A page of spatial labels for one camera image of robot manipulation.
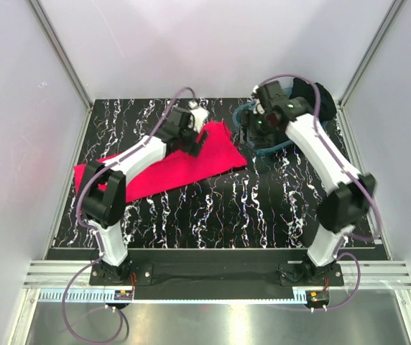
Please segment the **pink red t shirt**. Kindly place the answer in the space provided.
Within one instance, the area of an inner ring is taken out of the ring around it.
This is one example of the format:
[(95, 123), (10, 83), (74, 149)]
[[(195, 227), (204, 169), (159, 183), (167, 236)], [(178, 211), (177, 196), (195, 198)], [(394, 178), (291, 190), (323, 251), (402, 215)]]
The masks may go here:
[(246, 167), (245, 156), (235, 148), (231, 132), (223, 122), (209, 122), (205, 130), (208, 137), (197, 157), (178, 150), (151, 165), (126, 187), (126, 202)]

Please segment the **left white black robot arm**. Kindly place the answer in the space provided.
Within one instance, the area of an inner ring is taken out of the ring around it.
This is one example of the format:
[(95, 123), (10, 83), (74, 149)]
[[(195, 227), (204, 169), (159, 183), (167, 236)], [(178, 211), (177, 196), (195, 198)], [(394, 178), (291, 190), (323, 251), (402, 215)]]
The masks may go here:
[(209, 112), (191, 101), (186, 109), (175, 107), (133, 147), (105, 162), (89, 162), (78, 192), (76, 218), (95, 236), (103, 276), (114, 284), (134, 276), (124, 244), (121, 219), (126, 209), (126, 187), (148, 167), (180, 150), (197, 157), (208, 132), (203, 126)]

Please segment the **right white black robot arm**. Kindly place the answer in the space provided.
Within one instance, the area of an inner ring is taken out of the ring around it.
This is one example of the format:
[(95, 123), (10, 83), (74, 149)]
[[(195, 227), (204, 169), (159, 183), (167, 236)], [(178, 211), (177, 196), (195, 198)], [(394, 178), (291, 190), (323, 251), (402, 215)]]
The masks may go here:
[(234, 111), (233, 121), (241, 143), (265, 151), (280, 148), (280, 140), (286, 139), (317, 172), (326, 192), (316, 209), (318, 230), (302, 262), (280, 274), (291, 284), (324, 282), (340, 247), (372, 207), (375, 177), (363, 174), (340, 153), (303, 97), (254, 96)]

